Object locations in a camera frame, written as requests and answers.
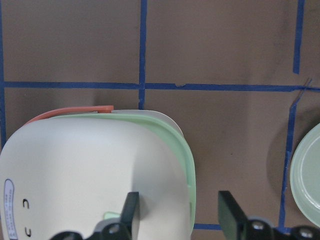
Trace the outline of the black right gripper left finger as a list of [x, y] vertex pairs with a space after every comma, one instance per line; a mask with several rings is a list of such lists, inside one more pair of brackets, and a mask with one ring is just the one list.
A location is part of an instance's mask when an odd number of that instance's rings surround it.
[[126, 196], [120, 222], [124, 224], [129, 233], [130, 240], [137, 240], [140, 228], [140, 194], [129, 192]]

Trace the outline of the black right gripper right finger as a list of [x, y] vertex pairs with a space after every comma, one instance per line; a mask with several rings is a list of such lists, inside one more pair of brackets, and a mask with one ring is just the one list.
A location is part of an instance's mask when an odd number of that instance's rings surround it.
[[227, 240], [241, 240], [248, 218], [230, 191], [218, 192], [218, 222]]

